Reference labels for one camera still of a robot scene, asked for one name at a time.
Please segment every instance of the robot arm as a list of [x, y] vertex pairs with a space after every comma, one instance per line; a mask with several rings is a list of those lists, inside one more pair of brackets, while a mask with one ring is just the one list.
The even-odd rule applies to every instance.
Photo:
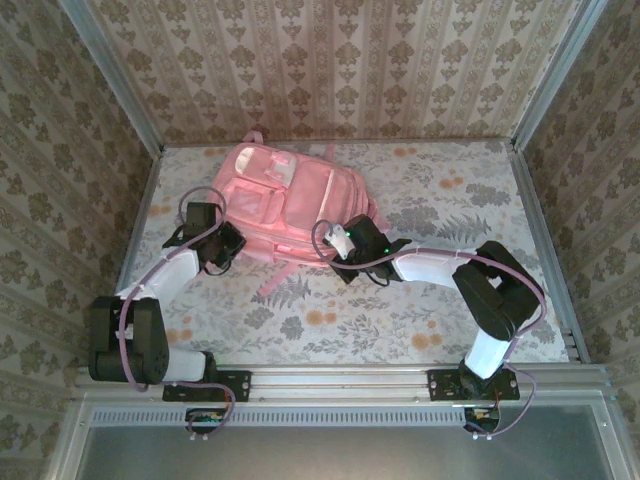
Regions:
[[526, 278], [539, 292], [540, 286], [518, 261], [498, 242], [489, 241], [473, 252], [454, 256], [438, 253], [410, 253], [410, 240], [393, 243], [366, 216], [344, 226], [333, 225], [324, 243], [336, 248], [332, 268], [351, 283], [359, 274], [353, 266], [371, 264], [395, 254], [395, 258], [366, 269], [382, 280], [424, 281], [460, 291], [478, 327], [475, 342], [460, 366], [463, 382], [480, 391], [500, 369], [520, 327], [540, 306], [535, 293], [512, 275], [464, 256], [497, 262]]
[[119, 348], [119, 318], [125, 300], [134, 289], [126, 314], [125, 339], [129, 365], [139, 384], [200, 380], [213, 381], [215, 372], [213, 355], [169, 347], [163, 312], [184, 286], [199, 272], [207, 273], [207, 265], [228, 268], [244, 246], [245, 239], [229, 222], [188, 248], [181, 245], [203, 234], [216, 224], [213, 203], [189, 203], [184, 225], [180, 226], [163, 245], [158, 261], [153, 262], [140, 280], [118, 292], [115, 296], [102, 296], [92, 303], [91, 347], [89, 373], [98, 381], [126, 382], [122, 355]]

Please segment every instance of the black bracket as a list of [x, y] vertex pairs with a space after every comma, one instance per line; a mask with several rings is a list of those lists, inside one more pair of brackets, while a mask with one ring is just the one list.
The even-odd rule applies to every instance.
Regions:
[[[249, 370], [218, 370], [216, 383], [221, 383], [231, 389], [236, 396], [236, 402], [249, 401], [251, 392], [251, 372]], [[162, 392], [165, 402], [224, 402], [225, 395], [219, 388], [191, 388], [167, 385]]]
[[439, 400], [520, 400], [516, 375], [506, 368], [498, 370], [481, 392], [473, 393], [463, 386], [459, 368], [427, 371], [431, 401]]

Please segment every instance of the purple cable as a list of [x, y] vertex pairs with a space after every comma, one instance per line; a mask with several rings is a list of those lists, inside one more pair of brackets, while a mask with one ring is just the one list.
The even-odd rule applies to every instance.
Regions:
[[[233, 410], [236, 408], [235, 393], [233, 393], [233, 390], [231, 390], [229, 387], [221, 383], [162, 382], [162, 384], [170, 385], [170, 386], [188, 387], [188, 388], [217, 388], [218, 390], [222, 390], [226, 392], [231, 398], [231, 406], [229, 407], [229, 410], [227, 410], [227, 414], [224, 416], [222, 420], [220, 420], [220, 423], [216, 426], [216, 429], [213, 432], [211, 432], [212, 434], [215, 434], [216, 432], [218, 432], [222, 427], [224, 427], [227, 424], [227, 422], [229, 422], [229, 419], [231, 418], [231, 414], [233, 413]], [[189, 424], [188, 424], [188, 428], [190, 428], [189, 433], [194, 433], [193, 430], [191, 429], [192, 425], [193, 425], [193, 418], [189, 418]]]
[[509, 348], [508, 348], [508, 350], [507, 350], [507, 352], [506, 352], [506, 354], [504, 356], [504, 361], [505, 361], [505, 368], [511, 370], [515, 374], [519, 373], [521, 375], [524, 375], [524, 376], [528, 377], [531, 380], [531, 382], [532, 382], [531, 395], [529, 395], [529, 398], [527, 399], [527, 402], [524, 404], [524, 407], [522, 407], [522, 410], [520, 411], [518, 416], [513, 420], [513, 422], [511, 422], [509, 425], [507, 425], [504, 428], [496, 429], [495, 431], [489, 433], [486, 430], [480, 428], [479, 426], [477, 426], [475, 424], [471, 424], [475, 428], [477, 428], [483, 434], [483, 436], [485, 436], [485, 437], [500, 435], [502, 433], [505, 433], [505, 432], [508, 432], [509, 430], [511, 430], [522, 419], [522, 417], [525, 415], [525, 413], [527, 413], [527, 411], [529, 410], [529, 407], [531, 406], [531, 402], [533, 402], [533, 398], [535, 397], [536, 392], [538, 391], [538, 385], [537, 385], [536, 380], [533, 377], [533, 375], [531, 375], [528, 372], [525, 372], [525, 371], [522, 371], [522, 370], [518, 370], [517, 368], [515, 368], [510, 363], [506, 363], [506, 362], [508, 361], [509, 357], [511, 356], [511, 353], [513, 353], [513, 350], [515, 349], [515, 346], [518, 343], [518, 340], [520, 340], [520, 338], [522, 337], [522, 335], [524, 335], [525, 333], [530, 332], [531, 330], [536, 328], [538, 326], [538, 324], [542, 320], [544, 320], [544, 318], [546, 317], [546, 315], [547, 315], [547, 302], [545, 301], [544, 293], [542, 292], [542, 290], [539, 289], [536, 286], [535, 283], [533, 283], [527, 277], [522, 275], [520, 272], [517, 272], [513, 268], [511, 268], [511, 267], [509, 267], [507, 265], [503, 265], [500, 262], [496, 262], [495, 260], [491, 260], [489, 258], [484, 258], [484, 257], [481, 257], [479, 255], [475, 255], [473, 253], [452, 252], [450, 250], [440, 250], [440, 249], [436, 249], [436, 248], [420, 247], [420, 248], [414, 248], [414, 249], [411, 249], [411, 250], [402, 250], [400, 252], [392, 253], [392, 254], [387, 255], [385, 257], [379, 258], [378, 260], [375, 260], [373, 262], [362, 263], [360, 265], [342, 265], [341, 263], [333, 262], [330, 258], [326, 257], [320, 251], [320, 248], [318, 248], [318, 243], [316, 241], [316, 233], [318, 231], [318, 227], [320, 225], [322, 225], [323, 223], [326, 223], [327, 225], [329, 225], [329, 231], [332, 232], [333, 225], [331, 224], [331, 222], [329, 222], [328, 220], [318, 220], [316, 222], [316, 224], [313, 226], [313, 228], [311, 229], [311, 243], [313, 245], [314, 250], [318, 254], [318, 256], [322, 260], [324, 260], [327, 264], [331, 265], [332, 267], [340, 268], [342, 270], [361, 270], [363, 268], [373, 267], [374, 265], [378, 265], [380, 263], [384, 263], [384, 262], [387, 262], [389, 260], [393, 260], [395, 258], [404, 257], [406, 255], [414, 255], [416, 253], [428, 253], [428, 254], [431, 254], [431, 255], [441, 255], [441, 256], [454, 257], [454, 258], [455, 257], [461, 257], [461, 258], [468, 258], [470, 260], [476, 260], [478, 262], [484, 263], [485, 265], [488, 265], [490, 267], [495, 267], [495, 268], [497, 268], [499, 270], [502, 270], [503, 272], [508, 273], [509, 275], [511, 275], [514, 278], [520, 280], [527, 287], [529, 287], [529, 289], [533, 292], [533, 294], [536, 296], [536, 299], [540, 303], [540, 314], [536, 317], [536, 319], [533, 322], [531, 322], [529, 325], [527, 325], [526, 327], [524, 327], [524, 328], [522, 328], [522, 329], [520, 329], [518, 331], [518, 333], [516, 334], [515, 338], [512, 340], [511, 345], [509, 346]]
[[[127, 377], [127, 381], [133, 386], [133, 388], [135, 388], [139, 392], [146, 392], [149, 389], [149, 385], [140, 385], [138, 382], [136, 382], [136, 379], [133, 377], [133, 372], [131, 371], [131, 365], [129, 364], [129, 354], [127, 353], [127, 342], [126, 342], [126, 338], [125, 338], [125, 325], [127, 323], [127, 312], [129, 311], [129, 307], [131, 305], [131, 302], [136, 297], [136, 295], [140, 292], [142, 286], [145, 283], [147, 283], [151, 279], [151, 277], [153, 277], [158, 272], [158, 270], [160, 270], [164, 266], [165, 263], [169, 262], [172, 258], [174, 258], [176, 255], [178, 255], [180, 252], [182, 252], [182, 251], [186, 250], [187, 248], [189, 248], [194, 243], [199, 242], [203, 238], [205, 238], [208, 235], [210, 235], [213, 232], [215, 232], [218, 229], [218, 227], [220, 227], [220, 225], [222, 225], [222, 222], [224, 222], [224, 218], [225, 218], [225, 215], [227, 213], [227, 201], [224, 199], [224, 196], [222, 196], [222, 193], [220, 193], [218, 190], [216, 190], [213, 187], [196, 187], [196, 188], [192, 188], [187, 193], [185, 193], [182, 196], [182, 198], [180, 198], [180, 203], [179, 203], [179, 215], [180, 215], [180, 217], [183, 218], [182, 217], [182, 204], [184, 203], [185, 198], [187, 198], [193, 192], [196, 192], [198, 190], [205, 190], [205, 189], [206, 190], [210, 190], [213, 193], [215, 193], [216, 195], [218, 195], [218, 197], [220, 197], [220, 203], [222, 204], [222, 206], [221, 206], [222, 213], [220, 215], [220, 218], [216, 221], [215, 225], [213, 227], [211, 227], [209, 230], [205, 231], [204, 233], [201, 233], [197, 237], [194, 237], [191, 240], [189, 240], [188, 242], [180, 245], [178, 248], [176, 248], [175, 250], [170, 252], [165, 258], [160, 260], [156, 265], [154, 265], [142, 277], [142, 279], [138, 282], [138, 284], [135, 286], [135, 288], [133, 290], [131, 290], [131, 293], [129, 293], [129, 295], [127, 295], [127, 298], [125, 299], [124, 303], [122, 304], [122, 310], [120, 311], [120, 321], [118, 323], [118, 345], [120, 347], [120, 358], [122, 360], [122, 369], [124, 370], [125, 377]], [[202, 385], [202, 384], [196, 384], [196, 383], [189, 384], [189, 386], [191, 386], [191, 385]]]

